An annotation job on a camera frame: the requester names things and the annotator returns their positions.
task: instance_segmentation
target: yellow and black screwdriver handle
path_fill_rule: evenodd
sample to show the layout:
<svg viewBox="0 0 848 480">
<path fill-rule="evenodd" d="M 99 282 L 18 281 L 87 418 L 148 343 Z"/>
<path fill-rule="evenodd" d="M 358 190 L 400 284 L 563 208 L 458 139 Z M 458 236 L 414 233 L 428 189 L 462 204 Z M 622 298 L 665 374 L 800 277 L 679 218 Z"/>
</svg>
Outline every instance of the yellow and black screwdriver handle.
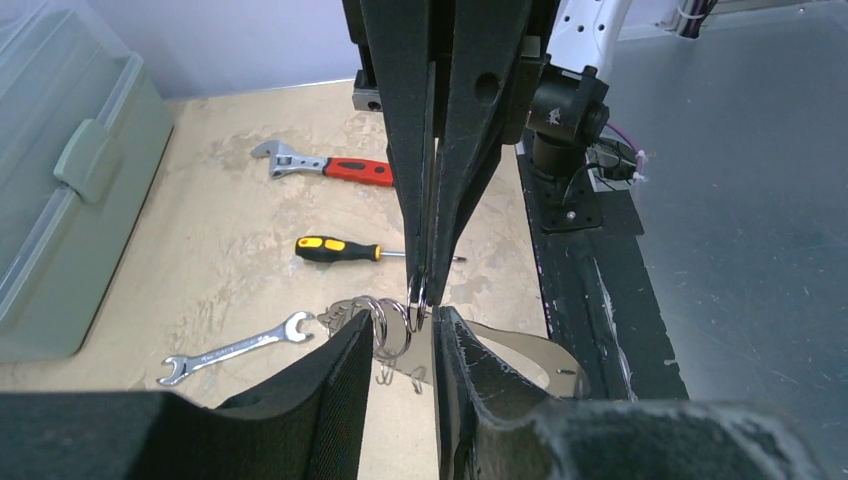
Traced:
<svg viewBox="0 0 848 480">
<path fill-rule="evenodd" d="M 313 262 L 333 263 L 344 260 L 380 260 L 379 245 L 360 245 L 333 237 L 300 237 L 294 246 L 295 255 Z"/>
</svg>

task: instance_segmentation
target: clear plastic container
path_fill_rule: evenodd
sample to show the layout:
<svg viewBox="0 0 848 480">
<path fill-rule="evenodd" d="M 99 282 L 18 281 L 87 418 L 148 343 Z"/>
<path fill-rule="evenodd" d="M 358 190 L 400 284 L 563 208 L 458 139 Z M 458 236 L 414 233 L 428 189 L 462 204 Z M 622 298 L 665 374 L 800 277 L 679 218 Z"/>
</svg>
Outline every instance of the clear plastic container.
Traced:
<svg viewBox="0 0 848 480">
<path fill-rule="evenodd" d="M 0 362 L 79 347 L 172 125 L 82 2 L 2 2 Z"/>
</svg>

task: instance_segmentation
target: open-end wrench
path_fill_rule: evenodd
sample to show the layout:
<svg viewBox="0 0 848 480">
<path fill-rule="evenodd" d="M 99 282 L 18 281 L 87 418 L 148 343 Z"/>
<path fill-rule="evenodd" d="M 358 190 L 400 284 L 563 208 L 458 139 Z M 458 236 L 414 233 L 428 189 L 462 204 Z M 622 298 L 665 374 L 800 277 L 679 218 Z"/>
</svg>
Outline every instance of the open-end wrench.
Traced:
<svg viewBox="0 0 848 480">
<path fill-rule="evenodd" d="M 315 318 L 315 315 L 309 312 L 293 313 L 277 327 L 274 327 L 267 332 L 260 333 L 259 335 L 254 335 L 250 338 L 232 343 L 226 347 L 221 347 L 196 357 L 188 357 L 185 355 L 174 355 L 172 357 L 168 357 L 165 360 L 162 360 L 162 365 L 170 364 L 174 367 L 174 371 L 167 377 L 162 377 L 156 381 L 159 382 L 159 385 L 173 387 L 201 368 L 208 367 L 209 365 L 213 365 L 218 362 L 223 362 L 224 360 L 243 353 L 264 347 L 265 345 L 270 345 L 276 342 L 303 343 L 307 340 L 311 340 L 314 335 L 298 331 L 300 322 L 310 318 Z"/>
<path fill-rule="evenodd" d="M 254 148 L 250 155 L 254 158 L 271 159 L 268 172 L 271 178 L 294 172 L 312 172 L 368 185 L 391 187 L 394 184 L 388 163 L 361 158 L 303 155 L 279 140 L 263 142 Z"/>
</svg>

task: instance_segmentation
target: wooden table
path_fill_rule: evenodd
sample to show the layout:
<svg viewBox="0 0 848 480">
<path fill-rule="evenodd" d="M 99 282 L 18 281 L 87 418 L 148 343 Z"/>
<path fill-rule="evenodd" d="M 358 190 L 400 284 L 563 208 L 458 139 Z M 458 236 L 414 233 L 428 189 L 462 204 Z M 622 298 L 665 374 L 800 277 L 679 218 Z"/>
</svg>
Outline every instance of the wooden table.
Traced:
<svg viewBox="0 0 848 480">
<path fill-rule="evenodd" d="M 349 82 L 172 104 L 176 128 L 132 239 L 82 350 L 61 361 L 0 365 L 0 389 L 161 388 L 160 362 L 197 354 L 360 294 L 405 299 L 404 262 L 316 266 L 293 256 L 297 237 L 326 234 L 403 247 L 395 192 L 320 176 L 268 177 L 251 158 L 281 139 L 304 154 L 385 160 L 382 116 L 353 110 Z M 512 148 L 463 234 L 446 305 L 489 326 L 546 336 Z M 326 340 L 279 344 L 215 365 L 176 391 L 216 406 Z M 372 375 L 379 373 L 374 362 Z M 361 478 L 436 478 L 432 388 L 395 375 L 372 383 Z"/>
</svg>

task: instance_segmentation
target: gray metal surface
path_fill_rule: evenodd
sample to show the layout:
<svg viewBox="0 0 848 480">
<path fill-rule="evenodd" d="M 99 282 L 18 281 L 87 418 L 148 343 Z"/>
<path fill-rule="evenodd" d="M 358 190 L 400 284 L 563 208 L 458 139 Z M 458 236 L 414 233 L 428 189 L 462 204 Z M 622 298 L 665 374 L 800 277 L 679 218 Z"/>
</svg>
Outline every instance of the gray metal surface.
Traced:
<svg viewBox="0 0 848 480">
<path fill-rule="evenodd" d="M 706 19 L 704 19 L 704 27 L 702 28 L 705 28 L 706 25 L 712 24 L 713 20 L 715 20 L 717 16 L 721 14 L 736 13 L 746 10 L 759 10 L 763 8 L 778 8 L 790 5 L 801 5 L 803 3 L 809 3 L 809 1 L 810 0 L 718 0 L 718 3 L 716 3 L 716 6 L 713 8 L 710 15 Z M 680 10 L 684 12 L 690 12 L 692 11 L 693 6 L 698 2 L 700 2 L 700 0 L 681 0 Z M 674 31 L 678 34 L 683 31 L 683 27 L 688 21 L 680 14 L 680 10 L 674 13 L 672 20 L 668 24 L 668 30 Z"/>
<path fill-rule="evenodd" d="M 775 405 L 848 476 L 848 4 L 619 44 L 611 118 L 653 153 L 644 259 L 693 399 Z"/>
</svg>

